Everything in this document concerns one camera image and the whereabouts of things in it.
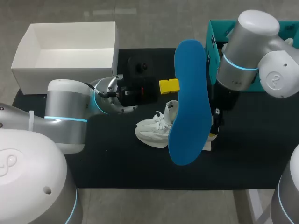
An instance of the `teal box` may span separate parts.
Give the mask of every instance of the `teal box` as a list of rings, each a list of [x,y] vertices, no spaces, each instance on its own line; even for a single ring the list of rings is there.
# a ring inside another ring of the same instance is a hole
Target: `teal box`
[[[211,84],[216,82],[217,70],[222,56],[222,46],[228,42],[227,35],[232,31],[236,24],[235,20],[210,20],[206,36],[206,64],[210,76]],[[299,21],[279,21],[279,36],[286,40],[294,39],[293,47],[299,48]],[[259,74],[246,90],[246,92],[264,92],[259,79]]]

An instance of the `black table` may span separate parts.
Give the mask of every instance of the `black table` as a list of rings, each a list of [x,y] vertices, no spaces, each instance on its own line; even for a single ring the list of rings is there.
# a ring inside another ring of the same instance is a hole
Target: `black table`
[[[120,49],[118,73],[134,54],[153,58],[159,79],[174,78],[175,49]],[[176,94],[123,115],[89,119],[85,148],[65,155],[79,188],[135,189],[274,189],[294,148],[299,144],[299,95],[286,99],[266,93],[241,93],[237,104],[224,113],[224,126],[212,142],[187,166],[172,163],[168,148],[140,142],[135,124],[164,112]],[[46,97],[18,92],[14,106],[44,116]]]

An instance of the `white cardboard box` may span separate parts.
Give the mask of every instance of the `white cardboard box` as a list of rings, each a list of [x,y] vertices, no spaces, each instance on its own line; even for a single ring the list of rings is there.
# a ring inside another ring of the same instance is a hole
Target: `white cardboard box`
[[[54,79],[91,82],[117,74],[115,22],[31,24],[12,72],[23,94],[46,94]]]

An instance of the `gray floor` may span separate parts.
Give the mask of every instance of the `gray floor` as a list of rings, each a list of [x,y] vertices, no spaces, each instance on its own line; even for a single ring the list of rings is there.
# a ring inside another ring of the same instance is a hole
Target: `gray floor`
[[[0,101],[12,104],[18,90],[10,66],[31,23],[116,21],[120,48],[168,48],[191,38],[204,43],[209,19],[236,19],[246,9],[299,20],[297,0],[0,0]],[[232,191],[79,192],[84,224],[250,223],[246,200]],[[265,208],[273,191],[259,193]]]

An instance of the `shoe insole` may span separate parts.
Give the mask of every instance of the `shoe insole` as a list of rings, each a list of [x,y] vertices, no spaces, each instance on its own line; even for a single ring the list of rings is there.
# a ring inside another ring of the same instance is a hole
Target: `shoe insole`
[[[179,80],[178,113],[169,134],[169,154],[177,165],[193,162],[209,136],[212,115],[206,83],[206,54],[197,40],[185,40],[174,55]]]

